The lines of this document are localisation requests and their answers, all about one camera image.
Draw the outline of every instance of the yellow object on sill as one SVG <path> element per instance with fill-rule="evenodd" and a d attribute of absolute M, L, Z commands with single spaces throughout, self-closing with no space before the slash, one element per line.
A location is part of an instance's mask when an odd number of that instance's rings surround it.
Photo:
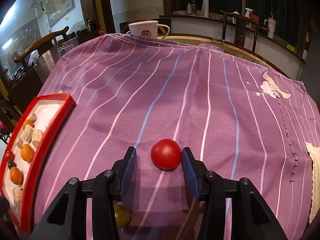
<path fill-rule="evenodd" d="M 287 48 L 291 51 L 293 51 L 294 53 L 297 53 L 297 49 L 293 46 L 291 46 L 290 44 L 287 45 Z"/>

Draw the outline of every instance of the beige towel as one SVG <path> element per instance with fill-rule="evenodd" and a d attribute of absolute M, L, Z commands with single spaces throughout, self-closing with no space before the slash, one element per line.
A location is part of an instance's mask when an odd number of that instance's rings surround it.
<path fill-rule="evenodd" d="M 311 223 L 320 208 L 320 147 L 314 147 L 311 143 L 306 142 L 306 148 L 313 161 L 312 203 L 309 215 L 309 222 Z"/>

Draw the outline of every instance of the blue gripper pad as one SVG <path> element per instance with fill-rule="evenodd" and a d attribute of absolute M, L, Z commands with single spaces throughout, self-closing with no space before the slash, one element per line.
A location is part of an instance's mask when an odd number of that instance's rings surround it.
<path fill-rule="evenodd" d="M 190 151 L 189 148 L 184 148 L 182 150 L 182 169 L 183 169 L 183 176 L 187 181 L 189 190 L 191 194 L 195 197 L 196 200 L 199 201 L 200 192 L 199 192 L 199 182 L 197 175 L 195 173 L 194 168 L 192 167 L 191 161 L 188 157 L 187 151 Z"/>
<path fill-rule="evenodd" d="M 128 193 L 134 167 L 136 165 L 137 151 L 134 147 L 131 147 L 131 148 L 132 148 L 131 154 L 121 179 L 121 190 L 120 190 L 121 197 L 124 197 Z"/>

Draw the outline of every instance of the mug handle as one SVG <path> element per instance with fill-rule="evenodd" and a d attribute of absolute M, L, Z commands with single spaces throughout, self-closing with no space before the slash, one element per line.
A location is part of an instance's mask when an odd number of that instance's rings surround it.
<path fill-rule="evenodd" d="M 168 25 L 164 25 L 164 24 L 158 24 L 158 26 L 163 26 L 168 29 L 167 33 L 162 38 L 160 38 L 161 40 L 163 40 L 166 36 L 168 36 L 168 34 L 170 32 L 170 27 Z"/>

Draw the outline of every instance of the yellow fruit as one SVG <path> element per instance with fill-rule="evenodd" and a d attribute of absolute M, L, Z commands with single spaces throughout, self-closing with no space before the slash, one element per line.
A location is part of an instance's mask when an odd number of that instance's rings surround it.
<path fill-rule="evenodd" d="M 25 120 L 23 122 L 22 128 L 25 129 L 25 127 L 28 125 L 30 125 L 31 127 L 34 127 L 35 125 L 33 124 L 33 122 L 31 120 Z"/>
<path fill-rule="evenodd" d="M 10 179 L 16 185 L 22 184 L 22 173 L 17 167 L 10 169 Z"/>
<path fill-rule="evenodd" d="M 130 211 L 118 204 L 113 204 L 113 208 L 115 209 L 117 227 L 124 228 L 125 226 L 129 225 L 131 221 Z"/>
<path fill-rule="evenodd" d="M 21 157 L 26 162 L 31 162 L 33 158 L 33 149 L 30 145 L 24 144 L 21 148 Z"/>

